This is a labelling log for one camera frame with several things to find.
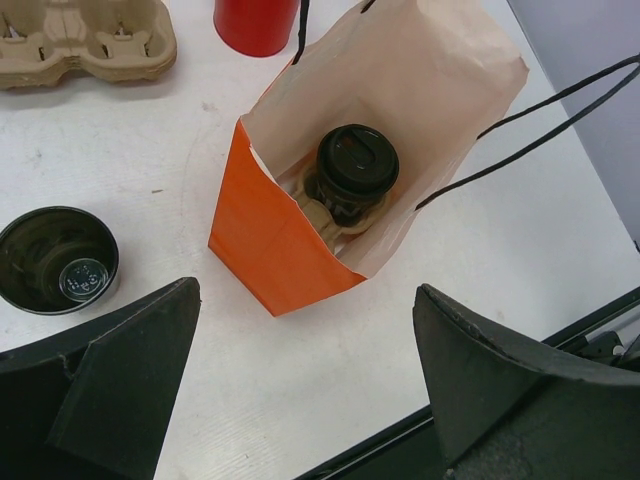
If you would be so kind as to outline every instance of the black coffee cup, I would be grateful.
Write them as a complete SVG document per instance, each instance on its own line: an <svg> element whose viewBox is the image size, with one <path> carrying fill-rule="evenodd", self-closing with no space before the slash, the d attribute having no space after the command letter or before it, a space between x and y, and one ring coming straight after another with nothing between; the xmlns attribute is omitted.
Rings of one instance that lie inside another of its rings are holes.
<svg viewBox="0 0 640 480"><path fill-rule="evenodd" d="M400 170L393 145L377 130L345 125L320 142L317 157L317 191L341 226L358 223L395 184Z"/></svg>
<svg viewBox="0 0 640 480"><path fill-rule="evenodd" d="M0 233L0 295L40 315L86 308L112 286L118 246L97 217L70 207L46 207Z"/></svg>

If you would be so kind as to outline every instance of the red cup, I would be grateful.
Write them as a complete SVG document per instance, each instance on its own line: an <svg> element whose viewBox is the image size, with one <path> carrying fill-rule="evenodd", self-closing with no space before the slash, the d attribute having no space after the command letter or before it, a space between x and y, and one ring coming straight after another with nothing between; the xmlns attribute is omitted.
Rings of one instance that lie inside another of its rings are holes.
<svg viewBox="0 0 640 480"><path fill-rule="evenodd" d="M289 41L300 0L216 0L213 23L222 40L252 57L268 57Z"/></svg>

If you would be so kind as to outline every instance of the tabletop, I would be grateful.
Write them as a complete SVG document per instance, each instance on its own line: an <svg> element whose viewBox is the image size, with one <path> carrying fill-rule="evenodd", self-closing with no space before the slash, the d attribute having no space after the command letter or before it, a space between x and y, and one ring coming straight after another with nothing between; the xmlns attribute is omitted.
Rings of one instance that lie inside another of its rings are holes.
<svg viewBox="0 0 640 480"><path fill-rule="evenodd" d="M310 41L353 0L312 2ZM506 0L485 0L531 68L512 112L553 93ZM202 310L159 480L287 479L428 403L415 289L542 339L640 283L640 256L573 130L420 214L372 279L271 317L207 249L235 121L295 52L244 57L219 39L211 0L172 1L175 67L154 84L72 74L0 93L0 228L46 205L88 210L121 250L115 296L47 318L0 302L0 351L115 310L179 277ZM482 139L457 178L566 119L561 106Z"/></svg>

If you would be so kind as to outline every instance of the cardboard tray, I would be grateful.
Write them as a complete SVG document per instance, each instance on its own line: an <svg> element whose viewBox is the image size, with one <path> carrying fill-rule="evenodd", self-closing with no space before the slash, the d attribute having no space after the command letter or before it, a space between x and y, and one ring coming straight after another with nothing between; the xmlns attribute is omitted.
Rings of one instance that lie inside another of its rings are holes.
<svg viewBox="0 0 640 480"><path fill-rule="evenodd" d="M69 70L155 80L176 56L161 0L0 0L0 89L55 85Z"/></svg>

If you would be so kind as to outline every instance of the paper bag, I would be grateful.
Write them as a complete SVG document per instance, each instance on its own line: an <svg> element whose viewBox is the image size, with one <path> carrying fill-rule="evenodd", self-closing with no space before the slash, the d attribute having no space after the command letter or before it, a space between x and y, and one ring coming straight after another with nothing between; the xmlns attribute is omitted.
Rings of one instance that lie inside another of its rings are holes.
<svg viewBox="0 0 640 480"><path fill-rule="evenodd" d="M273 315L374 275L419 201L450 181L526 82L517 48L476 0L378 0L361 11L308 47L236 125L209 246ZM333 255L281 184L351 123L391 141L400 173L387 213Z"/></svg>

